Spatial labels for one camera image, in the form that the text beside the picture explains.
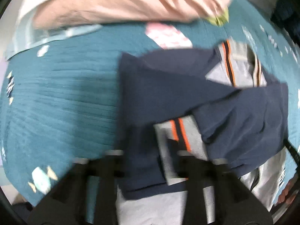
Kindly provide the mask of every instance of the white pattern print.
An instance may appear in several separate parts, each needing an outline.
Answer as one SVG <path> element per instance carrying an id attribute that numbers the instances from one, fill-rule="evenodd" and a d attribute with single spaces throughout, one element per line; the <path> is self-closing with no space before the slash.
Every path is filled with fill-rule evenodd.
<path id="1" fill-rule="evenodd" d="M 248 31 L 248 29 L 245 26 L 242 26 L 242 29 L 243 29 L 244 35 L 246 36 L 247 40 L 250 43 L 252 50 L 254 52 L 257 52 L 257 47 L 256 47 L 255 41 L 254 41 L 251 33 Z"/>
<path id="2" fill-rule="evenodd" d="M 1 154 L 2 154 L 2 158 L 3 158 L 2 161 L 5 162 L 6 161 L 6 155 L 5 155 L 4 147 L 1 148 Z"/>
<path id="3" fill-rule="evenodd" d="M 46 52 L 48 52 L 49 45 L 42 46 L 41 49 L 37 52 L 37 57 L 42 57 L 45 55 Z"/>
<path id="4" fill-rule="evenodd" d="M 191 41 L 172 25 L 148 23 L 146 35 L 163 49 L 191 48 Z"/>

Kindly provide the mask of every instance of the folded clothing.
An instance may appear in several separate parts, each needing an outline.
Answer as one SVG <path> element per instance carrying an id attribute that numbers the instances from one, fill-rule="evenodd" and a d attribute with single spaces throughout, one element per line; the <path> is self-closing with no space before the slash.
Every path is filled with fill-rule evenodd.
<path id="1" fill-rule="evenodd" d="M 231 45 L 231 55 L 229 57 L 231 58 L 232 68 L 234 69 L 235 86 L 240 88 L 266 86 L 267 82 L 264 73 L 259 72 L 261 68 L 260 62 L 252 50 L 245 43 L 237 43 L 233 40 L 229 40 L 229 43 Z M 224 77 L 225 70 L 222 69 L 222 66 L 224 66 L 224 64 L 220 62 L 206 75 L 206 78 L 230 85 L 229 78 Z M 261 74 L 259 82 L 256 77 L 257 73 Z M 182 117 L 181 123 L 185 129 L 186 138 L 189 143 L 189 151 L 196 158 L 208 160 L 206 147 L 201 138 L 194 116 Z M 176 172 L 179 167 L 177 151 L 180 148 L 180 145 L 174 142 L 179 141 L 176 121 L 170 120 L 156 124 L 154 127 L 167 183 L 172 185 L 184 181 L 184 179 L 178 177 Z M 271 209 L 273 200 L 279 189 L 280 180 L 284 171 L 285 157 L 286 150 L 283 149 L 268 159 L 259 168 L 241 177 L 241 181 L 244 185 L 252 191 L 268 210 Z"/>
<path id="2" fill-rule="evenodd" d="M 167 185 L 153 127 L 156 123 L 179 118 L 181 125 L 180 117 L 192 114 L 208 158 L 227 159 L 239 177 L 282 150 L 282 140 L 287 137 L 286 84 L 262 73 L 261 65 L 253 63 L 253 76 L 259 77 L 253 77 L 252 83 L 265 79 L 268 85 L 243 90 L 231 86 L 240 77 L 235 74 L 230 49 L 234 52 L 233 42 L 227 41 L 207 50 L 155 51 L 140 58 L 123 54 L 118 148 L 124 149 L 126 175 L 120 188 L 126 199 L 174 192 L 173 186 L 184 183 Z M 225 72 L 227 85 L 207 80 L 218 67 Z M 179 133 L 188 149 L 184 126 Z"/>
<path id="3" fill-rule="evenodd" d="M 38 7 L 34 26 L 38 29 L 53 29 L 66 25 L 128 20 L 189 22 L 199 17 L 223 16 L 224 12 L 228 12 L 230 2 L 231 0 L 49 0 Z"/>

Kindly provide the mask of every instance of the teal bedsheet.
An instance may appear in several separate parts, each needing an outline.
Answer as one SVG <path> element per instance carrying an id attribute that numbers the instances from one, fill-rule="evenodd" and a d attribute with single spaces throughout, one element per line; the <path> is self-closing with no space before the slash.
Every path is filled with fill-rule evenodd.
<path id="1" fill-rule="evenodd" d="M 300 68 L 289 43 L 246 0 L 233 0 L 229 14 L 230 22 L 223 27 L 203 20 L 171 24 L 194 47 L 209 48 L 228 37 L 250 44 L 264 67 L 288 83 L 289 139 L 298 148 Z M 271 44 L 267 33 L 279 49 Z M 116 70 L 121 52 L 141 55 L 159 48 L 145 35 L 145 23 L 138 22 L 104 25 L 96 32 L 47 45 L 48 52 L 42 57 L 37 57 L 42 47 L 38 46 L 10 59 L 7 74 L 12 71 L 15 77 L 11 106 L 5 91 L 7 82 L 1 92 L 3 167 L 10 182 L 33 205 L 43 197 L 27 184 L 33 182 L 31 173 L 36 167 L 46 171 L 51 166 L 62 177 L 74 157 L 97 158 L 112 148 L 118 104 Z M 288 155 L 285 182 L 294 169 Z M 95 195 L 89 198 L 91 218 Z"/>

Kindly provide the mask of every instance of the clothing pile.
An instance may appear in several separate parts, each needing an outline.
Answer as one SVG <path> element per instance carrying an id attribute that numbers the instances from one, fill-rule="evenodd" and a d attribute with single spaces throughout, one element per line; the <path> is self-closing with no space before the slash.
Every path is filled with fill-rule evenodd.
<path id="1" fill-rule="evenodd" d="M 169 196 L 182 204 L 180 150 L 225 159 L 242 177 L 284 147 L 287 85 L 264 70 L 247 44 L 230 39 L 213 49 L 124 53 L 119 75 L 118 148 L 125 157 L 119 187 L 125 199 L 157 195 L 152 199 L 159 201 L 177 192 Z"/>

